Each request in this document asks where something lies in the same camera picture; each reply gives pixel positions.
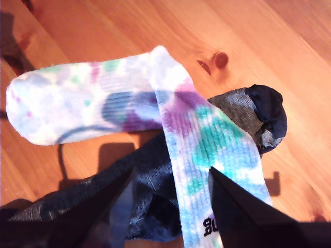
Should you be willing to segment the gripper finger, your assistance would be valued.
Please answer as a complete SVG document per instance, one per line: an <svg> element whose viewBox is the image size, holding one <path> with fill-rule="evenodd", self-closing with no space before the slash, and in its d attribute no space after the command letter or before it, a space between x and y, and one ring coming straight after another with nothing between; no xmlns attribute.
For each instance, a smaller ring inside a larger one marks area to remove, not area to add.
<svg viewBox="0 0 331 248"><path fill-rule="evenodd" d="M209 170L212 209L224 247L300 247L298 223L220 171Z"/></svg>
<svg viewBox="0 0 331 248"><path fill-rule="evenodd" d="M51 247L124 247L133 212L136 169L131 168L93 197L56 220Z"/></svg>

